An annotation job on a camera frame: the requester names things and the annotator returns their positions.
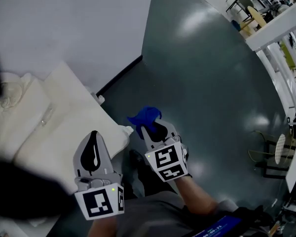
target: forearm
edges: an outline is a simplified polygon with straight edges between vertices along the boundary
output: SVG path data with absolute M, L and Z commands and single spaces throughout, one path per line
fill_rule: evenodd
M 199 187 L 191 177 L 175 179 L 179 192 L 191 213 L 208 215 L 214 212 L 218 203 Z
M 88 237 L 115 237 L 116 217 L 95 220 L 89 231 Z

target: dark gray floor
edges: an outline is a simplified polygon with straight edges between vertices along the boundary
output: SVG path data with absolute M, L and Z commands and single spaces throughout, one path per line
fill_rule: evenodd
M 263 178 L 247 149 L 262 150 L 253 130 L 286 131 L 285 114 L 266 69 L 240 34 L 204 0 L 152 0 L 142 53 L 143 62 L 104 94 L 104 110 L 130 125 L 126 117 L 142 107 L 159 108 L 188 145 L 189 171 L 207 192 L 251 208 L 263 204 L 269 212 L 278 198 L 278 209 L 285 182 Z M 136 133 L 130 148 L 146 151 Z M 122 161 L 129 175 L 127 154 L 113 164 L 119 171 Z M 49 236 L 86 236 L 90 224 L 77 209 Z

